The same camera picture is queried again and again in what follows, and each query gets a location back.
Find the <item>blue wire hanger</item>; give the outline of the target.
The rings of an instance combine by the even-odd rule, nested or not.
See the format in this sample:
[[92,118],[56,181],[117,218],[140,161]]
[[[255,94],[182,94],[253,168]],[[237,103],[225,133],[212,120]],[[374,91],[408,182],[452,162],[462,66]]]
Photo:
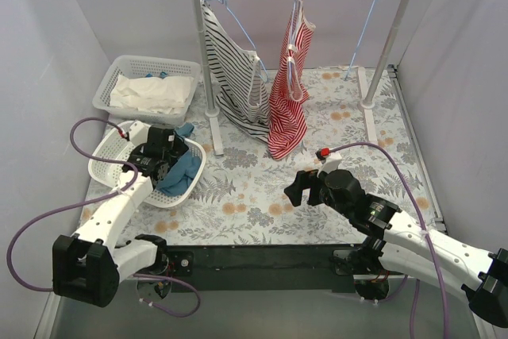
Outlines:
[[347,71],[346,71],[346,73],[344,75],[345,79],[348,79],[349,76],[350,76],[351,70],[352,70],[353,65],[354,65],[354,63],[356,61],[356,56],[357,56],[357,54],[358,54],[358,52],[360,50],[360,47],[361,47],[361,45],[363,43],[364,35],[365,35],[366,30],[368,28],[368,24],[369,24],[369,22],[371,20],[371,16],[372,16],[372,13],[374,11],[374,8],[375,8],[375,5],[376,5],[377,1],[378,0],[372,0],[372,2],[371,2],[370,8],[368,10],[368,14],[367,14],[367,16],[365,17],[365,20],[364,20],[364,25],[362,27],[361,33],[360,33],[358,41],[356,43],[356,47],[355,47],[354,52],[352,54],[352,57],[350,59],[350,62],[349,62],[349,65],[348,65],[348,69],[347,69]]

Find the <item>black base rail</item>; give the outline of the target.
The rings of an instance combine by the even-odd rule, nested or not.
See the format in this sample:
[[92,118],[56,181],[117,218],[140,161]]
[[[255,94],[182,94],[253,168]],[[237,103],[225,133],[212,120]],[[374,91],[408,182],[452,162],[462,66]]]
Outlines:
[[384,299],[403,275],[360,261],[359,245],[168,246],[169,275],[198,291],[357,293]]

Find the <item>blue hanger with striped top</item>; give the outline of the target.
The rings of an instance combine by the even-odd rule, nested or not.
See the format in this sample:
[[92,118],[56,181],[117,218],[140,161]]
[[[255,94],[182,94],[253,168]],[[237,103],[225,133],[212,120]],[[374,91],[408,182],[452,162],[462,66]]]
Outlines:
[[235,14],[234,8],[231,6],[229,0],[204,0],[207,3],[216,2],[220,4],[224,10],[229,14],[232,20],[237,24],[237,27],[244,35],[245,40],[249,44],[249,48],[251,51],[257,51],[257,47],[255,41],[249,36],[247,29],[242,25],[240,18]]

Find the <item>blue tank top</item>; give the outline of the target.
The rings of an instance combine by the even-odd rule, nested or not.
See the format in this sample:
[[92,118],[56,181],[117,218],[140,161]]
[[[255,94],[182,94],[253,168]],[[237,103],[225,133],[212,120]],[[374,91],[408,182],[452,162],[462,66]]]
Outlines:
[[173,149],[170,153],[170,169],[165,178],[159,181],[156,189],[169,197],[183,195],[192,184],[202,160],[194,156],[184,138],[194,131],[191,123],[185,123],[175,130]]

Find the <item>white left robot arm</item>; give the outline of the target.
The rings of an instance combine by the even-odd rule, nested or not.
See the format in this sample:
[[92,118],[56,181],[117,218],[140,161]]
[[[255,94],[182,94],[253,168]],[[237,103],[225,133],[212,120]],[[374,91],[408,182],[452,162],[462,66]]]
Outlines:
[[52,246],[52,288],[63,297],[107,306],[120,283],[138,272],[162,275],[169,266],[167,242],[141,234],[117,246],[121,232],[188,147],[173,129],[136,121],[119,132],[130,147],[125,158],[103,157],[120,171],[111,192],[72,236],[59,236]]

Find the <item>blue hanger with red top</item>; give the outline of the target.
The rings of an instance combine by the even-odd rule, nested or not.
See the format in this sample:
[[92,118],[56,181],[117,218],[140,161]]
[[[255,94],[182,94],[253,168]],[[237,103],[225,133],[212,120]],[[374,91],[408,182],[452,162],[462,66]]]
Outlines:
[[290,98],[300,102],[303,93],[298,79],[296,56],[298,54],[298,30],[301,25],[302,0],[294,0],[291,12],[291,24],[287,39],[287,88]]

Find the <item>white crumpled cloth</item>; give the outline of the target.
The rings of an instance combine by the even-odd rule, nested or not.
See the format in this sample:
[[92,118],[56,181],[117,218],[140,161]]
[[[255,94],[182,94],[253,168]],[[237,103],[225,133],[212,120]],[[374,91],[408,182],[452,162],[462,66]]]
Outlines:
[[188,76],[128,79],[123,75],[110,93],[110,106],[140,112],[178,114],[190,97],[193,78]]

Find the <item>white round laundry basket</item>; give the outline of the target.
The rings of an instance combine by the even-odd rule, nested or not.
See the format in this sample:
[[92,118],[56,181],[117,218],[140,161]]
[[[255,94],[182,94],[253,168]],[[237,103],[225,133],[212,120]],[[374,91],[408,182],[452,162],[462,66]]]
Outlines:
[[[127,149],[121,148],[122,138],[116,129],[111,129],[99,143],[98,147],[94,150],[93,156],[105,158],[108,160],[120,160],[126,161],[129,158],[129,152]],[[203,170],[206,165],[206,153],[204,148],[198,143],[191,139],[184,138],[185,143],[189,146],[190,151],[194,156],[198,156],[201,160],[201,166],[198,169],[198,173],[195,176],[192,184],[189,186],[187,191],[180,196],[169,197],[164,195],[158,190],[154,190],[144,201],[147,204],[158,208],[169,209],[182,204],[187,200],[195,187],[198,185],[198,181],[201,178]],[[108,186],[110,188],[116,187],[118,177],[121,174],[120,164],[110,164],[97,160],[89,160],[88,172],[92,179],[95,181]]]

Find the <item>white rectangular laundry basket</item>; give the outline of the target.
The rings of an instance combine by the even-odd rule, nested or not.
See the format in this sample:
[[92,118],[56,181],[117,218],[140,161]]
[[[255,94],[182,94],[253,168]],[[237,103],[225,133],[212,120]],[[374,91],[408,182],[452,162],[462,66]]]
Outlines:
[[[123,75],[128,79],[144,78],[146,75],[160,75],[191,77],[190,94],[178,113],[163,114],[132,109],[122,109],[110,105],[110,93],[117,82],[117,77]],[[93,97],[92,104],[98,110],[120,117],[125,120],[140,120],[147,123],[180,126],[184,123],[186,113],[194,97],[198,81],[201,76],[201,65],[192,61],[173,60],[150,56],[119,56],[110,65],[100,82]]]

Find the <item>black white striped tank top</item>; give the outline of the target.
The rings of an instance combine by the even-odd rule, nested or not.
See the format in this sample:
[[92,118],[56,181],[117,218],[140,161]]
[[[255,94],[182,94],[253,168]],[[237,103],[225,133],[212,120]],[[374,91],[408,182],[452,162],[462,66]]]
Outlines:
[[216,101],[239,129],[264,143],[270,129],[269,93],[255,50],[241,48],[224,30],[208,2],[200,0],[206,54],[220,90]]

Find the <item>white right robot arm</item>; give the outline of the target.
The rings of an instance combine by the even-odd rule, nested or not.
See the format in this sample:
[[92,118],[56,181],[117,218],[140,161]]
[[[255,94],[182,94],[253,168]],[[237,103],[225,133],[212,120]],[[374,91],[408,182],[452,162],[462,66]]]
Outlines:
[[436,229],[424,228],[399,206],[369,194],[351,172],[299,171],[284,193],[293,206],[309,191],[311,206],[324,204],[368,237],[359,254],[368,273],[382,268],[464,295],[484,321],[507,327],[507,251],[464,244]]

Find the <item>red white striped tank top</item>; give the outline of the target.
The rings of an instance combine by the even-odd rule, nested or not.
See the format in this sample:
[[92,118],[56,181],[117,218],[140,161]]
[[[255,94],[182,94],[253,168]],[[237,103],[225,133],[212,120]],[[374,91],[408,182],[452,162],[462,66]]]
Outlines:
[[302,0],[301,25],[298,30],[298,54],[296,63],[298,79],[303,93],[300,102],[293,101],[287,88],[287,39],[291,24],[291,15],[283,38],[279,55],[279,69],[271,87],[269,104],[271,108],[268,149],[274,160],[281,160],[291,153],[306,134],[307,125],[302,105],[309,98],[309,93],[302,83],[302,71],[306,56],[310,50],[316,26],[307,20]]

